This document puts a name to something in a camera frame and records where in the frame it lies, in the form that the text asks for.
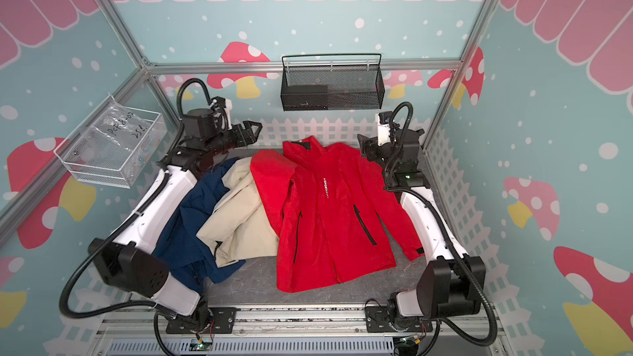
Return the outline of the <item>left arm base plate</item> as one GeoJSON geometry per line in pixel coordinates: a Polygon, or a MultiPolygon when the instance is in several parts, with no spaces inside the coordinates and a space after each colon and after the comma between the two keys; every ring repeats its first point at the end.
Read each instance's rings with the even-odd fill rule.
{"type": "Polygon", "coordinates": [[[237,320],[237,308],[202,307],[191,316],[178,315],[168,321],[166,332],[170,335],[211,333],[232,334],[237,320]]]}

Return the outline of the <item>blue jacket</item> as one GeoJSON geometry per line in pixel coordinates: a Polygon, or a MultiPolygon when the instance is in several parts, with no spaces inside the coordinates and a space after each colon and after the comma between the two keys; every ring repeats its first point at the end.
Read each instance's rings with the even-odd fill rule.
{"type": "Polygon", "coordinates": [[[196,237],[217,202],[227,194],[222,177],[236,161],[237,158],[230,158],[215,171],[204,174],[170,217],[153,251],[169,266],[174,278],[199,294],[204,293],[205,279],[221,283],[245,265],[239,260],[219,268],[211,249],[196,237]]]}

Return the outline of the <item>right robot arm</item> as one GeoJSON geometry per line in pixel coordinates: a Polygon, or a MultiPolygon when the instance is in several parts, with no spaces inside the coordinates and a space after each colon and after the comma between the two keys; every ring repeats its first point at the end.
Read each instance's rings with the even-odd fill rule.
{"type": "Polygon", "coordinates": [[[397,197],[420,239],[426,266],[415,288],[393,293],[387,305],[365,309],[369,327],[382,324],[404,332],[402,344],[420,344],[432,334],[421,354],[437,343],[442,326],[480,347],[497,339],[498,323],[484,292],[486,266],[469,255],[446,224],[435,202],[430,181],[419,168],[420,131],[398,131],[383,143],[359,135],[364,158],[379,164],[386,191],[397,197]]]}

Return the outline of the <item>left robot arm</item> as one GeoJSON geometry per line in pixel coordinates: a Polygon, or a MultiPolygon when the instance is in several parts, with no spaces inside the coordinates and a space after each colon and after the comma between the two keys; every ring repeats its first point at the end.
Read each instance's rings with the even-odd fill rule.
{"type": "Polygon", "coordinates": [[[89,245],[87,258],[62,290],[61,314],[87,319],[119,309],[149,307],[181,329],[207,330],[213,318],[202,294],[204,281],[223,281],[241,266],[236,262],[218,267],[209,247],[196,237],[224,196],[227,189],[221,177],[235,162],[214,163],[214,158],[253,145],[262,129],[262,123],[250,120],[231,124],[224,108],[207,107],[182,115],[171,147],[158,162],[156,181],[117,229],[89,245]],[[93,311],[73,310],[71,293],[90,267],[97,269],[105,284],[140,298],[93,311]]]}

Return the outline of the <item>beige jacket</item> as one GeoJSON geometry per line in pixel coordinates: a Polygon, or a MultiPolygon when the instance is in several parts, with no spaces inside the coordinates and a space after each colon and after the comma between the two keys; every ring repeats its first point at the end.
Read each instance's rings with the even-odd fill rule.
{"type": "Polygon", "coordinates": [[[228,192],[196,234],[219,268],[278,253],[280,239],[266,215],[251,163],[250,158],[241,158],[222,177],[228,192]]]}

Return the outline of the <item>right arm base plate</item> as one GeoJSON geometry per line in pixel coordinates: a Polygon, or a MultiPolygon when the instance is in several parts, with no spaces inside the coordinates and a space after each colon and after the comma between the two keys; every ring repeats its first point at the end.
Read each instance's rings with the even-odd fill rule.
{"type": "Polygon", "coordinates": [[[389,307],[369,305],[364,308],[365,324],[368,333],[432,333],[430,321],[421,316],[401,316],[389,307]]]}

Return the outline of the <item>red jacket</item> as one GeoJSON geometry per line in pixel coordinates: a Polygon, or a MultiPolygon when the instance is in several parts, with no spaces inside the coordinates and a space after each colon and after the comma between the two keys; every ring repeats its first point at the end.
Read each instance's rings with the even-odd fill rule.
{"type": "Polygon", "coordinates": [[[385,189],[382,168],[344,143],[314,137],[262,150],[251,163],[270,226],[279,237],[277,288],[299,293],[389,270],[425,254],[409,215],[385,189]]]}

